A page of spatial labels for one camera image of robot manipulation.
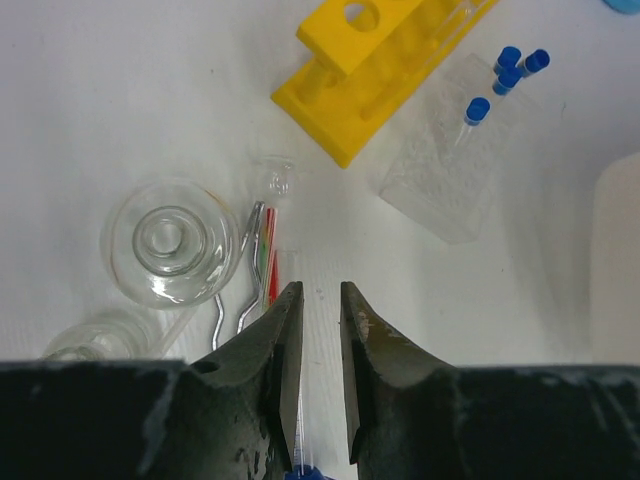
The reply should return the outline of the clear plastic tube rack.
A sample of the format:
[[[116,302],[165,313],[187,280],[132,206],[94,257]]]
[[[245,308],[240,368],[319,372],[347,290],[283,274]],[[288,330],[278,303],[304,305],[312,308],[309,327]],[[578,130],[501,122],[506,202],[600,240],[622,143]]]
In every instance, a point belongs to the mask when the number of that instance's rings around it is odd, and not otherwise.
[[[476,54],[452,65],[432,83],[379,190],[400,213],[449,245],[478,238],[493,201],[493,176],[511,143],[524,137],[537,107],[521,90],[492,92],[497,75]],[[491,109],[469,142],[453,147],[474,97]]]

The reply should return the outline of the yellow test tube rack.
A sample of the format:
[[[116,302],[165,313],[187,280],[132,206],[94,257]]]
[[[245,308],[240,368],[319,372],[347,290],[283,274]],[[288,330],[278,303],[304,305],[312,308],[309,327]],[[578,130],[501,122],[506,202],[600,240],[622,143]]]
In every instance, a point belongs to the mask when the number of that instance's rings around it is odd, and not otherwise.
[[[347,168],[494,7],[492,1],[324,1],[298,27],[310,60],[271,98]]]

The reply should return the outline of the small glass beaker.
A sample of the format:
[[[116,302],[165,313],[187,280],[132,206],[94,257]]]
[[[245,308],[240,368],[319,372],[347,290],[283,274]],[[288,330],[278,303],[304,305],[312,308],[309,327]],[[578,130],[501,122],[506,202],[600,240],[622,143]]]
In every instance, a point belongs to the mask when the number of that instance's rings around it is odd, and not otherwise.
[[[51,361],[131,360],[148,356],[162,328],[152,317],[107,310],[57,335],[42,358]]]

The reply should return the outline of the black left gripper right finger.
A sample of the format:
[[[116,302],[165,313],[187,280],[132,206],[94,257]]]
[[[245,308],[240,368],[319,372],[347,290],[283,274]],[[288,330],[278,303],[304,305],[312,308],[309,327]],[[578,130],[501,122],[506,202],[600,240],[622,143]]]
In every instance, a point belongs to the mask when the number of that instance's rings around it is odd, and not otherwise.
[[[635,479],[639,370],[454,367],[341,286],[349,460],[362,479]]]

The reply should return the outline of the blue capped test tube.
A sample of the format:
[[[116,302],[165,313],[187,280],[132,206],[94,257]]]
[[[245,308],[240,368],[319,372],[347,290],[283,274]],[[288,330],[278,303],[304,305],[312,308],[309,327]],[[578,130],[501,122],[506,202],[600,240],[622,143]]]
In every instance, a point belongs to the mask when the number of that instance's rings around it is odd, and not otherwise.
[[[454,140],[455,149],[463,148],[471,139],[476,128],[485,120],[491,109],[490,101],[485,97],[474,97],[468,104],[461,126]]]

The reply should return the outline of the small glass flask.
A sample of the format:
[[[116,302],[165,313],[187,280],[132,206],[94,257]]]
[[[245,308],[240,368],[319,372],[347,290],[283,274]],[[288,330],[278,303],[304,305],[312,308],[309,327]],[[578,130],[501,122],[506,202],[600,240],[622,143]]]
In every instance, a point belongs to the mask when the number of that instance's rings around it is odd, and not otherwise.
[[[229,205],[180,177],[135,188],[111,209],[100,236],[114,285],[155,310],[198,306],[218,294],[235,273],[240,246]]]

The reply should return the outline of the white plastic storage bin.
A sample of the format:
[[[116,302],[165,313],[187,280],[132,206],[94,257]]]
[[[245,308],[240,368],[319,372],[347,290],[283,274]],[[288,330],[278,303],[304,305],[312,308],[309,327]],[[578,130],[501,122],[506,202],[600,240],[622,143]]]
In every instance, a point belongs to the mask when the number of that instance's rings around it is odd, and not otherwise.
[[[590,260],[592,355],[639,363],[639,155],[612,163],[596,183]]]

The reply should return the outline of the red orange stirring rod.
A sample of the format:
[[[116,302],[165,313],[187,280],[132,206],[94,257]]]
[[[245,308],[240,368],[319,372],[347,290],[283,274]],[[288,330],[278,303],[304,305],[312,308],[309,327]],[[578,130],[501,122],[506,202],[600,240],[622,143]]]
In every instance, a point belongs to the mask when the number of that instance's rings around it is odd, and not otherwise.
[[[259,236],[259,273],[261,275],[261,307],[266,311],[279,292],[279,267],[275,235],[277,210],[266,207]]]

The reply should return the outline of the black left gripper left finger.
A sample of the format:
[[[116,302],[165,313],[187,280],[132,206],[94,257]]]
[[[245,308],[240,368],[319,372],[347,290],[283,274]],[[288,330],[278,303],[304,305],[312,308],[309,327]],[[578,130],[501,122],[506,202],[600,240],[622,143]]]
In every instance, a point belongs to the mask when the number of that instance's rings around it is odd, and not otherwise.
[[[265,399],[274,314],[200,360],[1,366],[5,479],[280,479]]]

